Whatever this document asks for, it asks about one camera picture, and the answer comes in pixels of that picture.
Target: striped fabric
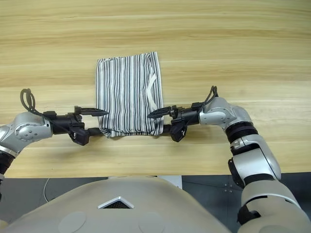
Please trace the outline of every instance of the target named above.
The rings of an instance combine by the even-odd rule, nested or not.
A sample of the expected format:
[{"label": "striped fabric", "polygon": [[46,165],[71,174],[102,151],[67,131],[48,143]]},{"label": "striped fabric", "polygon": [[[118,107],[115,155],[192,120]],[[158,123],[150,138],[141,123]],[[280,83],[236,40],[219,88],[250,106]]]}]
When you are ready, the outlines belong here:
[{"label": "striped fabric", "polygon": [[99,128],[108,138],[163,132],[163,117],[147,118],[163,107],[156,52],[98,60],[95,83],[96,107],[109,112],[98,118]]}]

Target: striped cloth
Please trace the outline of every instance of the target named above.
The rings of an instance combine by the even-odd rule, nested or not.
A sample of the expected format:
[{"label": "striped cloth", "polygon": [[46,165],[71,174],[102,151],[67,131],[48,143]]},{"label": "striped cloth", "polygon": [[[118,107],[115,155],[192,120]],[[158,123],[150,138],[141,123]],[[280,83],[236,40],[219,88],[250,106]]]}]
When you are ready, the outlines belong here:
[{"label": "striped cloth", "polygon": [[99,128],[108,138],[163,132],[163,117],[147,118],[163,107],[156,52],[98,60],[95,83],[96,107],[109,112],[98,117]]}]

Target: vent grille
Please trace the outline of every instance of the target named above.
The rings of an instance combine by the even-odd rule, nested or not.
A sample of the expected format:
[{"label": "vent grille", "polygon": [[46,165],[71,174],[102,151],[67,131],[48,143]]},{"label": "vent grille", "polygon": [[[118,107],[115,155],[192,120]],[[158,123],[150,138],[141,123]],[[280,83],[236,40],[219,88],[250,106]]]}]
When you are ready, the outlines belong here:
[{"label": "vent grille", "polygon": [[119,200],[102,209],[130,209],[130,207],[128,207],[126,204],[124,204],[122,201]]},{"label": "vent grille", "polygon": [[134,209],[134,205],[123,197],[113,198],[97,207],[98,209]]}]

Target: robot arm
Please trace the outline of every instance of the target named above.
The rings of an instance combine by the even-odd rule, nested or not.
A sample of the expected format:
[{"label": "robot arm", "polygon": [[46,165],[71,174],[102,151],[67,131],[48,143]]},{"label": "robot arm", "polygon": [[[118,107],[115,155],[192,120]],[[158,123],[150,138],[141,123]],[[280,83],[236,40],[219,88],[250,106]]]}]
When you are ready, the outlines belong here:
[{"label": "robot arm", "polygon": [[[23,97],[26,94],[28,106]],[[35,109],[35,98],[30,89],[23,89],[21,101],[28,112],[18,114],[12,123],[0,127],[0,183],[12,161],[29,144],[52,137],[53,134],[68,133],[73,142],[85,145],[93,135],[100,135],[98,128],[85,130],[81,115],[104,116],[108,112],[96,108],[75,106],[74,113],[57,115],[54,111],[39,113]]]},{"label": "robot arm", "polygon": [[193,103],[186,109],[166,107],[148,117],[163,115],[173,117],[171,125],[164,129],[176,142],[185,137],[187,126],[192,124],[219,125],[227,135],[233,154],[229,169],[234,182],[243,188],[239,233],[311,232],[310,220],[291,191],[278,181],[280,166],[243,108],[218,97],[213,86],[202,103]]}]

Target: wooden table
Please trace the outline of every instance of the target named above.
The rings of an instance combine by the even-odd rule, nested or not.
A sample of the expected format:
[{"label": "wooden table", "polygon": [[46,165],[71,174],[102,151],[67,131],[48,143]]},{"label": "wooden table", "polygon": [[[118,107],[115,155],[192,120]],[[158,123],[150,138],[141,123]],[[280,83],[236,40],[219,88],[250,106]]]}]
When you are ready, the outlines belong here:
[{"label": "wooden table", "polygon": [[[24,109],[65,114],[95,104],[97,59],[157,51],[165,105],[202,101],[211,85],[244,107],[283,172],[311,171],[309,0],[0,0],[0,124]],[[85,117],[88,127],[97,120]],[[229,174],[225,134],[55,135],[27,147],[8,177]]]}]

